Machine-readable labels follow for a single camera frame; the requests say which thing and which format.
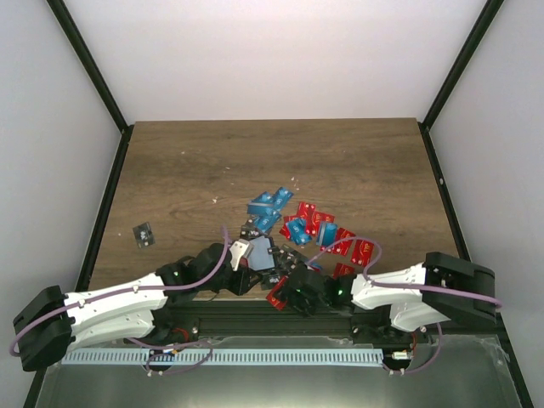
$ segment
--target black metal frame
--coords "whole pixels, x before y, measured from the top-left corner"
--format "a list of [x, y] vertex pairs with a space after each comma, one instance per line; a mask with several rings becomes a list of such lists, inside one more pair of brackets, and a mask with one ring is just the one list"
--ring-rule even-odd
[[[439, 161], [434, 152], [433, 142], [430, 136], [430, 128], [436, 121], [439, 113], [445, 106], [447, 99], [450, 97], [451, 92], [456, 86], [463, 71], [468, 65], [469, 60], [476, 51], [479, 43], [481, 42], [484, 34], [487, 32], [492, 20], [495, 18], [499, 8], [501, 7], [503, 0], [488, 0], [485, 4], [482, 12], [480, 13], [473, 29], [468, 35], [467, 41], [462, 47], [461, 52], [456, 58], [450, 72], [445, 79], [439, 93], [437, 94], [431, 108], [428, 111], [423, 123], [419, 123], [422, 140], [428, 153], [428, 159], [433, 169], [433, 174], [436, 179], [436, 183], [439, 189], [440, 197], [444, 204], [446, 216], [450, 223], [451, 232], [453, 234], [454, 241], [456, 243], [457, 251], [461, 258], [470, 260], [467, 245], [463, 239], [461, 227], [456, 217], [456, 213], [451, 202], [450, 194], [447, 189], [447, 185], [444, 179], [444, 175], [440, 170]], [[114, 100], [104, 78], [102, 77], [98, 66], [94, 62], [94, 58], [88, 50], [87, 45], [83, 41], [83, 38], [77, 29], [76, 23], [70, 16], [68, 8], [65, 6], [63, 0], [48, 0], [48, 4], [52, 9], [55, 17], [60, 23], [63, 31], [68, 37], [72, 47], [77, 53], [77, 56], [82, 62], [83, 67], [87, 71], [91, 81], [96, 87], [100, 97], [104, 101], [104, 104], [111, 114], [112, 119], [116, 123], [121, 132], [121, 140], [117, 149], [116, 157], [111, 169], [110, 177], [105, 188], [104, 197], [100, 204], [99, 214], [93, 228], [91, 240], [89, 242], [88, 250], [85, 255], [82, 270], [79, 275], [79, 279], [76, 284], [76, 291], [85, 291], [88, 289], [88, 285], [93, 274], [94, 264], [98, 256], [100, 242], [104, 234], [105, 225], [108, 215], [111, 209], [111, 203], [116, 192], [117, 183], [121, 174], [122, 165], [124, 163], [125, 155], [128, 150], [128, 143], [132, 136], [133, 125], [128, 126], [125, 121], [116, 101]], [[328, 335], [328, 336], [347, 336], [353, 335], [353, 320], [352, 318], [342, 317], [337, 314], [331, 314], [326, 311], [320, 312], [316, 315], [314, 320], [308, 320], [297, 316], [296, 314], [270, 313], [269, 305], [264, 305], [263, 302], [222, 302], [221, 309], [212, 303], [201, 303], [191, 305], [188, 309], [184, 309], [184, 317], [196, 318], [200, 320], [200, 333], [205, 335], [206, 332], [213, 332], [214, 335], [232, 336], [243, 333], [248, 335], [247, 321], [253, 319], [254, 325], [252, 327], [252, 335], [278, 335], [280, 332], [285, 334], [286, 332], [298, 333], [299, 327], [303, 325], [302, 332], [308, 332], [315, 335]], [[375, 314], [367, 314], [365, 320], [380, 319], [383, 312], [376, 312]], [[265, 321], [266, 325], [259, 325], [259, 321]], [[523, 407], [533, 406], [527, 387], [521, 370], [519, 369], [515, 354], [512, 349], [512, 345], [508, 338], [508, 334], [502, 318], [498, 316], [497, 328], [493, 331], [474, 331], [465, 328], [456, 327], [452, 324], [445, 324], [445, 333], [458, 333], [458, 334], [496, 334], [501, 342], [501, 345], [510, 356], [510, 362], [508, 368], [512, 374], [518, 396]], [[25, 408], [33, 408], [36, 406], [37, 399], [45, 378], [45, 371], [39, 371], [34, 376], [31, 388], [26, 398]]]

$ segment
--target white wall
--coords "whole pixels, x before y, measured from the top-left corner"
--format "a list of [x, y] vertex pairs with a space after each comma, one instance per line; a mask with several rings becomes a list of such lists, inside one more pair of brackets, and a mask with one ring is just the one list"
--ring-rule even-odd
[[73, 290], [119, 133], [46, 2], [3, 2], [0, 38], [0, 405], [19, 408], [33, 374], [12, 319]]
[[505, 2], [432, 136], [475, 262], [544, 406], [544, 3]]
[[129, 122], [416, 116], [485, 0], [68, 0]]

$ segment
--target blue plastic piece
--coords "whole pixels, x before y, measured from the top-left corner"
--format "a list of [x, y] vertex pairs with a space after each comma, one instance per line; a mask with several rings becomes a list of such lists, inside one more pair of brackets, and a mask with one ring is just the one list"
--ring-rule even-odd
[[301, 218], [295, 218], [289, 221], [287, 224], [289, 234], [291, 234], [291, 241], [297, 245], [304, 245], [312, 241], [312, 237], [304, 232], [306, 226], [306, 220]]
[[291, 191], [289, 191], [285, 187], [280, 187], [272, 197], [274, 202], [274, 209], [277, 211], [281, 211], [293, 196], [294, 194]]
[[337, 236], [338, 226], [334, 223], [327, 223], [322, 221], [320, 224], [320, 229], [317, 232], [317, 237], [315, 238], [315, 243], [323, 247], [328, 247]]
[[247, 204], [247, 213], [253, 215], [267, 215], [267, 209], [274, 208], [274, 197], [265, 191]]
[[272, 208], [265, 208], [263, 212], [264, 215], [257, 217], [255, 220], [255, 227], [263, 232], [267, 232], [280, 220], [281, 214]]

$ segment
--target black small object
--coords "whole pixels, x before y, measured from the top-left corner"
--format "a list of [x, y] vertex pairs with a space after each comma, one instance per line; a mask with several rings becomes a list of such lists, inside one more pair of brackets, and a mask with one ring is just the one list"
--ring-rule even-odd
[[138, 243], [138, 247], [145, 248], [155, 243], [155, 237], [151, 230], [150, 223], [144, 223], [133, 228], [134, 238]]
[[[65, 305], [65, 296], [59, 286], [50, 286], [38, 293], [15, 317], [15, 333], [19, 333], [37, 318]], [[18, 342], [20, 360], [24, 371], [45, 369], [60, 361], [71, 341], [73, 320], [66, 312], [37, 325]]]
[[280, 253], [280, 257], [282, 259], [286, 259], [286, 260], [295, 259], [296, 260], [295, 262], [302, 262], [302, 263], [308, 261], [308, 259], [309, 259], [306, 255], [303, 255], [302, 253], [300, 253], [296, 249], [291, 248], [290, 246], [288, 246], [286, 244], [283, 244], [281, 246], [280, 251], [283, 251], [283, 252]]
[[281, 249], [278, 247], [278, 246], [271, 246], [269, 248], [269, 253], [273, 254], [273, 255], [277, 255], [279, 254], [281, 251]]
[[248, 218], [247, 221], [240, 228], [240, 238], [242, 240], [250, 241], [258, 238], [259, 236], [269, 236], [255, 226], [255, 220], [257, 217]]
[[261, 289], [264, 291], [270, 291], [276, 286], [281, 279], [281, 274], [278, 269], [271, 269], [270, 271], [261, 271], [263, 281], [261, 282]]
[[[491, 269], [441, 252], [428, 253], [423, 266], [427, 269], [425, 285], [441, 286], [444, 282], [458, 291], [495, 296]], [[422, 301], [462, 326], [482, 329], [496, 325], [493, 303], [435, 292], [423, 292]]]

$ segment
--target wooden table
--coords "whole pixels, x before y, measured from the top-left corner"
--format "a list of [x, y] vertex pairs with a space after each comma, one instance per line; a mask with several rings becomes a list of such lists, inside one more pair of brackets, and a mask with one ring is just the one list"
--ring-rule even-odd
[[[380, 242], [374, 273], [421, 262], [426, 252], [456, 254], [415, 119], [138, 122], [91, 289], [196, 255], [222, 240], [222, 224], [238, 237], [247, 202], [280, 186], [295, 193], [283, 215], [309, 201]], [[145, 222], [156, 244], [140, 249], [133, 227]], [[279, 228], [272, 236], [286, 243]], [[313, 242], [301, 250], [318, 251]], [[320, 263], [331, 273], [342, 261], [327, 254]], [[234, 296], [224, 292], [217, 299]], [[265, 295], [256, 287], [244, 298]]]

